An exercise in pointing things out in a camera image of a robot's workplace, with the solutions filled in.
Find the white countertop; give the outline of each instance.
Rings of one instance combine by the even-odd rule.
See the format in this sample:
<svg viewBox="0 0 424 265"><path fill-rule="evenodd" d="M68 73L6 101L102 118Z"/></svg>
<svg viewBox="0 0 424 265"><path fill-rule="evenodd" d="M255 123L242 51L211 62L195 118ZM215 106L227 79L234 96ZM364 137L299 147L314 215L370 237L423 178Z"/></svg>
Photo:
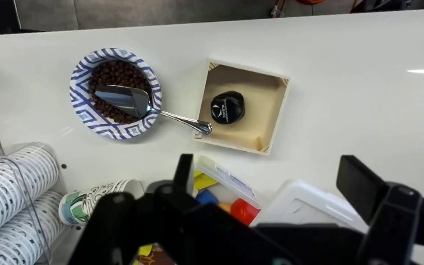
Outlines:
<svg viewBox="0 0 424 265"><path fill-rule="evenodd" d="M170 121L139 143L102 138L71 107L77 62L124 47L156 70L165 109L196 116L208 57L292 78L270 156L196 143ZM205 153L252 187L287 178L333 190L340 154L424 194L424 12L265 19L0 35L0 140L50 144L62 190L122 178L171 178L180 153Z"/></svg>

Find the coffee grounds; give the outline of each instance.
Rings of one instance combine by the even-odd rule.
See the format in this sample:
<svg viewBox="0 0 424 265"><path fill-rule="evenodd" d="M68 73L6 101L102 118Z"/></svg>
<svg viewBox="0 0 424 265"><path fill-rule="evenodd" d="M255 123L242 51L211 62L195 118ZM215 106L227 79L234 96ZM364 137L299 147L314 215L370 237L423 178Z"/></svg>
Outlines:
<svg viewBox="0 0 424 265"><path fill-rule="evenodd" d="M106 103L94 94L96 88L106 85L134 87L145 90L152 96L152 87L143 72L128 62L111 60L97 65L93 69L93 75L90 79L90 93L94 101L94 109L97 109L103 116L111 118L119 123L131 123L139 121L137 118L117 109L115 106Z"/></svg>

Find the beige container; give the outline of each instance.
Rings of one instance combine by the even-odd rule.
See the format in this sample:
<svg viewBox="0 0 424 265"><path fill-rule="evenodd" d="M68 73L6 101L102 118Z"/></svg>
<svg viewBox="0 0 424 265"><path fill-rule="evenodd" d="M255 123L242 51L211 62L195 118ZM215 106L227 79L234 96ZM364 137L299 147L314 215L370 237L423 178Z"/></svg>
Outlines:
<svg viewBox="0 0 424 265"><path fill-rule="evenodd" d="M249 66L209 60L199 119L212 123L211 135L195 132L198 141L270 154L274 132L289 93L289 76L270 73ZM243 119L223 125L211 116L211 101L225 91L245 97Z"/></svg>

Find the patterned bowl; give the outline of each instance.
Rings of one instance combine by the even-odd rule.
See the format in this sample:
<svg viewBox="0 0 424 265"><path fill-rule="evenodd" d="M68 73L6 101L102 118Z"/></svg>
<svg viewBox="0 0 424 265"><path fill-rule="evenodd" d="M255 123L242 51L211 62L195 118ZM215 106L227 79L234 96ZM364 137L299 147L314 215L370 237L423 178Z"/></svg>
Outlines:
<svg viewBox="0 0 424 265"><path fill-rule="evenodd" d="M92 100L89 82L92 78L92 70L97 65L108 60L124 60L139 68L145 73L145 76L147 76L152 85L152 107L162 109L162 90L153 69L137 54L128 50L114 47L96 50L87 54L83 60L80 60L71 75L71 103L83 123L86 123L97 134L115 140L136 138L137 135L146 132L155 123L159 112L150 112L147 116L133 123L119 123L111 118L105 118L100 112L97 112L94 109L94 101Z"/></svg>

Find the blue and white bowl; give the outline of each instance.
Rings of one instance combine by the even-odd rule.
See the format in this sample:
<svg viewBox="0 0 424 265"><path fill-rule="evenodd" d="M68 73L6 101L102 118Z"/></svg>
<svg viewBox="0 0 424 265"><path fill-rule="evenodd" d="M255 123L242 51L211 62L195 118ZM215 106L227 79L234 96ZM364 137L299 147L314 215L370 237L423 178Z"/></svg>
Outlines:
<svg viewBox="0 0 424 265"><path fill-rule="evenodd" d="M108 60L124 60L139 68L145 73L145 76L147 76L152 87L152 109L162 109L162 90L153 69L137 54L128 50L114 47L96 50L87 54L83 60L80 60L71 75L71 103L83 123L86 123L97 134L115 140L136 138L137 135L152 128L159 112L150 112L147 116L133 123L119 123L111 118L105 118L100 112L97 112L94 109L94 101L92 100L89 82L92 79L93 69Z"/></svg>

